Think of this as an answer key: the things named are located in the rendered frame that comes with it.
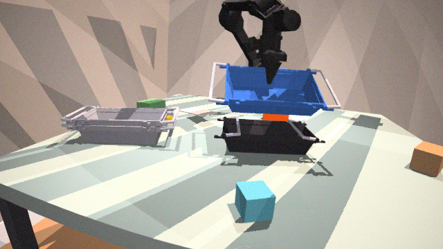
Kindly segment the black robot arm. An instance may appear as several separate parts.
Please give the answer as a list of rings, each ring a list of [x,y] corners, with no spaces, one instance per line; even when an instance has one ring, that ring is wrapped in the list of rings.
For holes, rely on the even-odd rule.
[[[243,29],[242,11],[262,20],[262,32],[295,31],[301,25],[300,15],[295,10],[289,10],[281,0],[225,0],[221,6],[219,23],[233,34],[250,67],[264,67],[260,62],[262,59],[257,58],[256,50],[266,50],[266,38],[263,38],[263,34],[260,39],[248,38]]]

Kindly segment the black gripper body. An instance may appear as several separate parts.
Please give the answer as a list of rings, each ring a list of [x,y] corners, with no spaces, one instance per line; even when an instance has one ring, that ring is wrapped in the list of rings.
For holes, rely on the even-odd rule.
[[[262,34],[263,38],[266,38],[266,50],[260,49],[257,58],[266,62],[287,62],[287,54],[280,50],[282,33],[265,31]]]

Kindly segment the green block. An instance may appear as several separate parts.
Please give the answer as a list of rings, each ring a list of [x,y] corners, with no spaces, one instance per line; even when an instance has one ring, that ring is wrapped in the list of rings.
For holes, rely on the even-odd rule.
[[[150,109],[165,108],[165,100],[154,99],[154,98],[148,100],[141,100],[137,102],[137,108],[150,108]]]

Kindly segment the blue cube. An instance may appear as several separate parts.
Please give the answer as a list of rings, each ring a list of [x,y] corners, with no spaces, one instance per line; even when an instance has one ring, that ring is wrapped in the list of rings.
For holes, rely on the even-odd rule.
[[[234,204],[244,223],[273,220],[275,202],[264,181],[237,182]]]

